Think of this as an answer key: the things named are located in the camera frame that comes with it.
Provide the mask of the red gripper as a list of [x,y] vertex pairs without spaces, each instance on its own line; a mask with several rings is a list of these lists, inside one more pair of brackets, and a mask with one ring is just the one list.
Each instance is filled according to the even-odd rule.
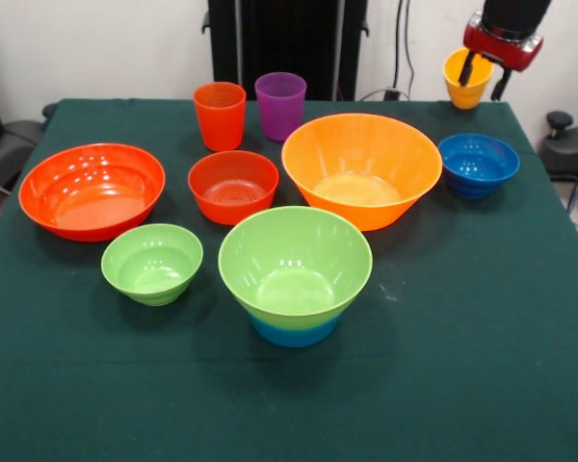
[[481,12],[475,12],[470,17],[464,31],[463,45],[468,49],[460,76],[459,85],[466,87],[473,72],[475,55],[503,67],[501,79],[495,84],[490,100],[501,100],[512,72],[524,71],[534,60],[543,46],[543,37],[532,34],[524,39],[502,38],[489,32]]

